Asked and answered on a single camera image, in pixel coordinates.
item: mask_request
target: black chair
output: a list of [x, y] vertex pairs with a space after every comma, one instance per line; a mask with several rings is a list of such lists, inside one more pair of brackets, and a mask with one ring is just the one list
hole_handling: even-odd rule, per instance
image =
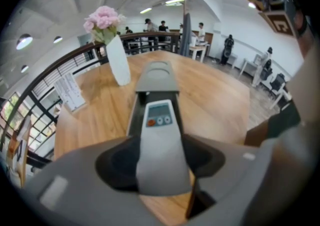
[[283, 83], [285, 83], [285, 76], [280, 73], [278, 75], [276, 75], [276, 78], [273, 82], [270, 82], [270, 85], [271, 85], [271, 90], [269, 90], [269, 95], [270, 96], [273, 96], [273, 93], [272, 91], [275, 90], [275, 91], [279, 91], [281, 86], [283, 85]]

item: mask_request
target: ceiling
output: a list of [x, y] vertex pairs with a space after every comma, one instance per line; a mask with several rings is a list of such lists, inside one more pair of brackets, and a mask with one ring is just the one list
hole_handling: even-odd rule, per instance
[[[25, 74], [22, 65], [32, 65], [54, 46], [56, 36], [64, 40], [84, 34], [84, 18], [97, 7], [108, 5], [127, 17], [166, 0], [21, 0], [12, 13], [0, 37], [0, 79], [12, 86]], [[199, 0], [189, 0], [191, 7], [201, 8]], [[246, 7], [246, 0], [222, 0], [226, 4]], [[20, 35], [28, 33], [34, 40], [22, 50], [16, 50]]]

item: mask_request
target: metal railing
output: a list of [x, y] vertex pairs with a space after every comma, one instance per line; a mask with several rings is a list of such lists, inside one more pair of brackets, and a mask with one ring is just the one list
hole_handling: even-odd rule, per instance
[[[158, 37], [165, 37], [168, 41], [158, 41]], [[151, 50], [165, 50], [169, 52], [178, 52], [179, 46], [179, 33], [168, 33], [168, 32], [140, 32], [130, 33], [120, 36], [124, 50], [127, 54], [134, 56], [135, 54], [151, 51]], [[102, 56], [101, 48], [104, 50], [104, 56]], [[96, 54], [97, 59], [90, 57], [88, 60], [88, 53]], [[37, 111], [38, 117], [32, 122], [34, 132], [37, 133], [33, 137], [33, 140], [28, 142], [28, 145], [32, 145], [32, 142], [39, 142], [39, 137], [45, 136], [46, 139], [41, 141], [41, 144], [34, 150], [37, 151], [54, 133], [55, 125], [58, 122], [58, 115], [54, 115], [52, 112], [55, 106], [61, 103], [61, 99], [57, 99], [55, 102], [46, 106], [42, 101], [54, 91], [53, 84], [61, 78], [67, 72], [72, 72], [74, 75], [80, 73], [86, 68], [89, 68], [95, 64], [108, 63], [108, 55], [105, 49], [104, 43], [89, 43], [78, 49], [75, 49], [63, 57], [59, 58], [49, 67], [47, 67], [41, 74], [39, 74], [32, 83], [24, 90], [19, 97], [18, 101], [14, 105], [11, 114], [8, 116], [5, 127], [0, 141], [0, 152], [3, 150], [5, 142], [5, 136], [8, 131], [8, 127], [11, 121], [14, 119], [15, 114], [18, 111], [19, 106], [24, 101], [32, 101], [33, 105], [30, 107], [27, 115], [34, 114]]]

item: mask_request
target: tiled floor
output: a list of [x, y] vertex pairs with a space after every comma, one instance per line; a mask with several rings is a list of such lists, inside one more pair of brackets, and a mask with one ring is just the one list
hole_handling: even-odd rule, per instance
[[[204, 58], [203, 62], [215, 69], [233, 76], [235, 79], [237, 79], [239, 76], [239, 69], [232, 69], [228, 64], [226, 66], [219, 65], [216, 62], [213, 62], [213, 60], [209, 57]], [[277, 105], [273, 109], [269, 109], [274, 100], [268, 97], [268, 92], [264, 90], [262, 85], [258, 86], [257, 88], [253, 88], [251, 86], [252, 77], [250, 75], [244, 72], [239, 81], [250, 88], [250, 113], [247, 126], [248, 130], [256, 127], [280, 111]]]

